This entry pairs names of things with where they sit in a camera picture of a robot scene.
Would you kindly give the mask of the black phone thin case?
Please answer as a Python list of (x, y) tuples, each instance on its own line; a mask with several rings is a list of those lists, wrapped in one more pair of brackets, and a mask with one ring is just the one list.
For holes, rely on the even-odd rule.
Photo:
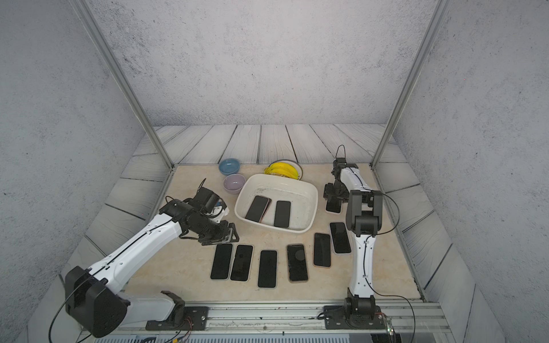
[(340, 200), (327, 201), (325, 210), (329, 213), (340, 214), (343, 202)]

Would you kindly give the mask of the black phone light blue case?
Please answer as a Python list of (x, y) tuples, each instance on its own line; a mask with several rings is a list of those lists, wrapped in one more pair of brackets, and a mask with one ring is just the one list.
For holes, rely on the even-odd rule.
[(218, 244), (214, 253), (212, 269), (210, 272), (211, 280), (227, 280), (230, 274), (232, 261), (232, 244)]

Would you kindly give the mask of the black phone white case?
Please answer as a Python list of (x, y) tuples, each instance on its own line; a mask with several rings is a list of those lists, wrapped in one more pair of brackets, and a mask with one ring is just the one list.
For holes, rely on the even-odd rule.
[(254, 247), (247, 244), (239, 244), (236, 249), (232, 271), (231, 281), (246, 282), (250, 276)]

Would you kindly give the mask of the black phone red case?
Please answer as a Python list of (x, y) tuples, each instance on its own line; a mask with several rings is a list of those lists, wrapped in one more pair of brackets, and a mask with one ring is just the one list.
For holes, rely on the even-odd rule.
[(244, 218), (252, 222), (260, 223), (271, 203), (272, 200), (268, 197), (260, 195), (255, 196)]

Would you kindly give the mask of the black phone dark case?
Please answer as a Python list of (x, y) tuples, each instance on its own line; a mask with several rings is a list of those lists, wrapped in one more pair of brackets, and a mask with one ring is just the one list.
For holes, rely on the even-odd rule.
[(257, 286), (274, 289), (277, 284), (277, 251), (263, 250), (260, 253), (260, 266)]

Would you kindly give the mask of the white plastic storage box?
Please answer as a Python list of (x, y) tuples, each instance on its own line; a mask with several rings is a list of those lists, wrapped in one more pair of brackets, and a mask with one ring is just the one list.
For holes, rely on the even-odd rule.
[[(253, 199), (257, 196), (272, 200), (261, 222), (245, 218)], [(275, 207), (278, 201), (291, 203), (288, 228), (274, 226)], [(265, 229), (302, 234), (312, 227), (317, 208), (318, 190), (313, 184), (267, 174), (255, 174), (244, 184), (234, 206), (234, 213), (240, 220)]]

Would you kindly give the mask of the black phone grey case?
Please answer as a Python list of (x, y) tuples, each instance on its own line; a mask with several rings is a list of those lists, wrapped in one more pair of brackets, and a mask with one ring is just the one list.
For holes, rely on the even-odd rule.
[(347, 228), (343, 222), (330, 223), (330, 236), (335, 254), (350, 254), (352, 252)]

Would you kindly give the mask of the black phone cream case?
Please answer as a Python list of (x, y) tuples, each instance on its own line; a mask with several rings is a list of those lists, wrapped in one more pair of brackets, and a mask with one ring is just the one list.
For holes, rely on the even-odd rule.
[(331, 267), (331, 241), (329, 234), (314, 234), (313, 264), (316, 267)]

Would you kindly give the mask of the black phone pink case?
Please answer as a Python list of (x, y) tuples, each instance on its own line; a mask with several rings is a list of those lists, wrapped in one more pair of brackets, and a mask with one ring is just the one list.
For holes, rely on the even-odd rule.
[(287, 246), (287, 265), (291, 282), (306, 282), (308, 280), (305, 247), (303, 244)]

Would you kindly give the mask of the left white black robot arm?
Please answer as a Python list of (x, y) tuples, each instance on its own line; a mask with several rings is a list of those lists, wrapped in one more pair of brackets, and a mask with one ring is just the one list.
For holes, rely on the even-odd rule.
[(179, 330), (185, 321), (184, 300), (170, 291), (151, 297), (124, 296), (121, 291), (132, 276), (164, 246), (188, 232), (203, 246), (240, 240), (236, 226), (201, 213), (189, 200), (171, 200), (141, 231), (104, 259), (83, 269), (75, 267), (65, 277), (66, 313), (95, 338), (106, 337), (119, 326), (157, 322), (165, 330)]

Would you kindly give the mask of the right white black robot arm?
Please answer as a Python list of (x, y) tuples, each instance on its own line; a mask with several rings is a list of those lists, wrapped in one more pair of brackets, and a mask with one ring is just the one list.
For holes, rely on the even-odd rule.
[(333, 162), (335, 180), (323, 191), (326, 211), (341, 213), (344, 203), (344, 233), (352, 234), (353, 275), (347, 288), (343, 314), (347, 321), (373, 320), (378, 313), (373, 281), (373, 250), (383, 225), (383, 193), (374, 190), (361, 177), (357, 164), (337, 157)]

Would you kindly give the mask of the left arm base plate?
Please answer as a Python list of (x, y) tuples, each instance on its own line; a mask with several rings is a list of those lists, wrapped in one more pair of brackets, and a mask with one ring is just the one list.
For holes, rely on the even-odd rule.
[(148, 321), (147, 331), (205, 331), (209, 307), (175, 307), (166, 320)]

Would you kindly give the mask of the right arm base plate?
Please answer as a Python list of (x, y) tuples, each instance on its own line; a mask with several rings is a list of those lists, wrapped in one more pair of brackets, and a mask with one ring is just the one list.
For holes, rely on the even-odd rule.
[(349, 314), (346, 315), (343, 306), (324, 306), (323, 311), (316, 317), (324, 322), (326, 330), (384, 330), (384, 319), (374, 316)]

